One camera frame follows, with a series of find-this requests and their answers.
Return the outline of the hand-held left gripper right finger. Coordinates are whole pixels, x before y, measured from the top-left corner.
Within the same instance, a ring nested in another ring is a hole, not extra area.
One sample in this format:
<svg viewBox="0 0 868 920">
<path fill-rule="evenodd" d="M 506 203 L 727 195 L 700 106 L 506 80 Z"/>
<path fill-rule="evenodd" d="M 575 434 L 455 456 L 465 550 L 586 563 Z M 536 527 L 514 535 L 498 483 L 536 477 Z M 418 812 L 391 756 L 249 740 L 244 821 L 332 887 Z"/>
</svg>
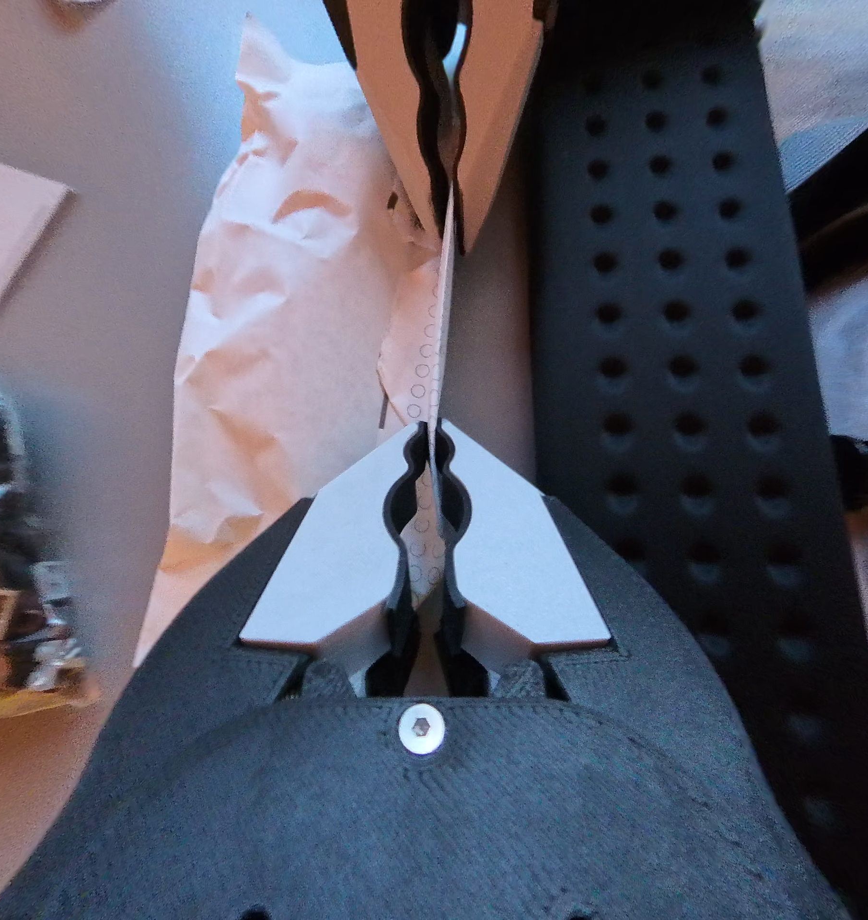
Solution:
<svg viewBox="0 0 868 920">
<path fill-rule="evenodd" d="M 546 497 L 448 421 L 438 425 L 438 502 L 438 652 L 452 696 L 487 696 L 489 674 L 510 664 L 612 640 Z"/>
</svg>

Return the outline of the person's dark zip jacket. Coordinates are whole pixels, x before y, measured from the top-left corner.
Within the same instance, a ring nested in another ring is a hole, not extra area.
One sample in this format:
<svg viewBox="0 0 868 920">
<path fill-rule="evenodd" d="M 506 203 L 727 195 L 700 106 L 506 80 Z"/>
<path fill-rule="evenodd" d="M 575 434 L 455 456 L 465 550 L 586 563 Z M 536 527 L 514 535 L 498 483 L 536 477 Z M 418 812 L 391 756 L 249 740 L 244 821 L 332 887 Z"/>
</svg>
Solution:
<svg viewBox="0 0 868 920">
<path fill-rule="evenodd" d="M 868 119 L 842 119 L 780 147 L 805 288 L 868 264 Z"/>
</svg>

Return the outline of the large white paper bag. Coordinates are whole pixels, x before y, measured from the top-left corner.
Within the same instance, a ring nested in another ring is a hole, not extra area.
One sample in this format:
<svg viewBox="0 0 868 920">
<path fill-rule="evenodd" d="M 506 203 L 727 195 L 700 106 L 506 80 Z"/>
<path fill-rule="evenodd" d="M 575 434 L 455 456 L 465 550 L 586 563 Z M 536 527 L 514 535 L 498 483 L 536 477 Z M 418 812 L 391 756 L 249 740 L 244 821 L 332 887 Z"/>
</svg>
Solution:
<svg viewBox="0 0 868 920">
<path fill-rule="evenodd" d="M 430 322 L 440 247 L 354 72 L 298 61 L 248 16 L 236 82 L 242 141 L 198 239 L 137 666 L 213 575 L 428 401 L 407 348 Z"/>
</svg>

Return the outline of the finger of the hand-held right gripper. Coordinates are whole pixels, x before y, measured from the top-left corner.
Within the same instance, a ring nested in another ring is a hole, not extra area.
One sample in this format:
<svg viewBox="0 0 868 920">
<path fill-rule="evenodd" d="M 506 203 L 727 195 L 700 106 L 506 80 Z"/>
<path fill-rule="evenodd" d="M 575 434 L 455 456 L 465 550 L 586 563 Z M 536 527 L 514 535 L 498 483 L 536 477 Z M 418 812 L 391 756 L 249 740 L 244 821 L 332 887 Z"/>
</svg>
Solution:
<svg viewBox="0 0 868 920">
<path fill-rule="evenodd" d="M 359 84 L 420 223 L 442 235 L 451 91 L 421 2 L 348 1 Z"/>
<path fill-rule="evenodd" d="M 492 208 L 543 48 L 547 6 L 460 2 L 463 45 L 451 80 L 449 176 L 463 254 Z"/>
</svg>

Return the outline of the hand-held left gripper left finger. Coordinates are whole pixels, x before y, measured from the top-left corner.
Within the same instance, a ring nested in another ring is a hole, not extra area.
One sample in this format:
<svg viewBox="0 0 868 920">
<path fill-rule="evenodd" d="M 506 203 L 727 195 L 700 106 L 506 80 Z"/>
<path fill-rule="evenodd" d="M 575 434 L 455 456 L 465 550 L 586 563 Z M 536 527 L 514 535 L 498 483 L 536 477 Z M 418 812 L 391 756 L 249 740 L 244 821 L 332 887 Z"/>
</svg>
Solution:
<svg viewBox="0 0 868 920">
<path fill-rule="evenodd" d="M 297 651 L 402 696 L 428 593 L 428 425 L 410 425 L 314 497 L 242 643 Z"/>
</svg>

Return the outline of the open instruction booklet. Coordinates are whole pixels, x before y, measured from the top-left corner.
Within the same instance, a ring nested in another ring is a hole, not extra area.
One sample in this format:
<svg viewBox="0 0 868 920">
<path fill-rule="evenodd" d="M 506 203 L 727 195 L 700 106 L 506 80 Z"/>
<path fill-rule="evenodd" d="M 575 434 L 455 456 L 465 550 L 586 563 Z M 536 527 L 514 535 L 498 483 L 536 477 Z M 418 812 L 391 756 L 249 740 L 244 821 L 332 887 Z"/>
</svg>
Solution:
<svg viewBox="0 0 868 920">
<path fill-rule="evenodd" d="M 0 162 L 0 303 L 72 191 Z"/>
</svg>

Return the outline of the person's light grey clothing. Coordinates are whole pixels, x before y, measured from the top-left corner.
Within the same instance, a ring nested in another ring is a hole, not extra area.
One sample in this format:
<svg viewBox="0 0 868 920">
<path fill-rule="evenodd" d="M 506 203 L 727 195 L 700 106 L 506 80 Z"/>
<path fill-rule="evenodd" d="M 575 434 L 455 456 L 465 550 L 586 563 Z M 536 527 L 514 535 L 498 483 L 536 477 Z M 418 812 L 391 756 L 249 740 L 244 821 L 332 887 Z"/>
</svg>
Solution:
<svg viewBox="0 0 868 920">
<path fill-rule="evenodd" d="M 757 20 L 780 146 L 868 119 L 868 1 L 762 2 Z M 868 264 L 808 292 L 808 309 L 831 434 L 868 440 Z M 868 506 L 847 517 L 868 629 Z"/>
</svg>

